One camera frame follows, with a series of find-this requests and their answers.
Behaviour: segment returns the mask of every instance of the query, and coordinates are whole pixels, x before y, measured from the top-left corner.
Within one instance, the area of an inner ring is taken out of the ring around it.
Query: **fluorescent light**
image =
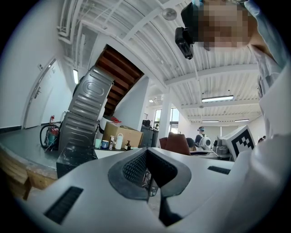
[[[219,121],[202,121],[202,122],[214,123],[214,122],[219,122]]]
[[[74,80],[75,80],[75,84],[78,84],[79,79],[78,79],[78,71],[77,70],[73,70],[73,74],[74,74]]]
[[[212,102],[212,101],[232,100],[232,99],[233,99],[233,95],[217,96],[217,97],[203,98],[202,103]]]
[[[235,122],[248,122],[250,119],[245,119],[245,120],[236,120]]]

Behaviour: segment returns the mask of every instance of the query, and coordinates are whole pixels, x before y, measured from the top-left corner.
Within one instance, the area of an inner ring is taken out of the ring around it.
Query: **fire extinguisher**
[[[55,115],[51,115],[51,117],[50,117],[50,124],[53,124],[54,123],[54,119],[55,119]]]

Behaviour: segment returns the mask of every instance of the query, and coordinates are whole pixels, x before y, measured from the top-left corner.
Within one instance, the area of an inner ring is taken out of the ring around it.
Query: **door handle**
[[[39,88],[37,89],[37,91],[35,92],[35,99],[37,98],[38,94],[41,93],[40,89],[41,89],[41,87],[39,87]]]

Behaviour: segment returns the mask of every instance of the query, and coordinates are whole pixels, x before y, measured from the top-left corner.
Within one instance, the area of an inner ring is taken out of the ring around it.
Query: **cup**
[[[101,139],[95,139],[95,148],[100,149],[101,146]]]
[[[101,147],[102,147],[103,149],[106,149],[106,148],[108,147],[108,145],[109,145],[109,141],[107,141],[107,140],[102,140]]]

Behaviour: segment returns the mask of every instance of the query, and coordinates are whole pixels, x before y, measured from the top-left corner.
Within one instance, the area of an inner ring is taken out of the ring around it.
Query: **black hose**
[[[56,126],[56,125],[45,125],[45,126],[43,126],[43,127],[41,128],[41,130],[40,130],[40,145],[41,145],[41,147],[44,148],[44,149],[46,149],[46,148],[49,147],[49,146],[45,146],[44,144],[42,144],[42,139],[41,139],[42,131],[43,131],[44,128],[46,128],[46,127],[55,127],[55,128],[59,128],[59,127]]]

